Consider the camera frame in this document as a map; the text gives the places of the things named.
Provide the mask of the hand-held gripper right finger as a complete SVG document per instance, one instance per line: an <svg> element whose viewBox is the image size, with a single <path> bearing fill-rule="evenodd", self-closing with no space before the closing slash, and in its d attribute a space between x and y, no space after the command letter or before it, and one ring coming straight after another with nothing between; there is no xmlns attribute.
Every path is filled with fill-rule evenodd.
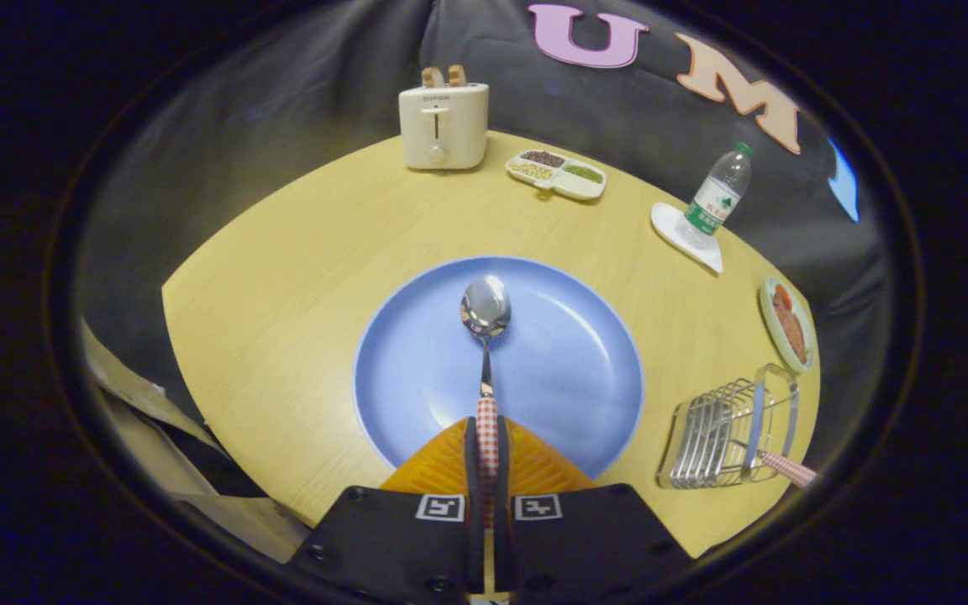
<svg viewBox="0 0 968 605"><path fill-rule="evenodd" d="M596 486L498 420L497 589L512 602L667 602L694 564L626 483Z"/></svg>

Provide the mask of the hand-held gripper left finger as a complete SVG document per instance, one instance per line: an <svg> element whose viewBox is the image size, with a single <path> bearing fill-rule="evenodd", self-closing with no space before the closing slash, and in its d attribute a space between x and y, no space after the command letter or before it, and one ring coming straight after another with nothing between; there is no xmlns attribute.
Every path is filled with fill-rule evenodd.
<svg viewBox="0 0 968 605"><path fill-rule="evenodd" d="M476 420L464 418L380 489L346 487L289 565L367 602L468 602L484 587L476 446Z"/></svg>

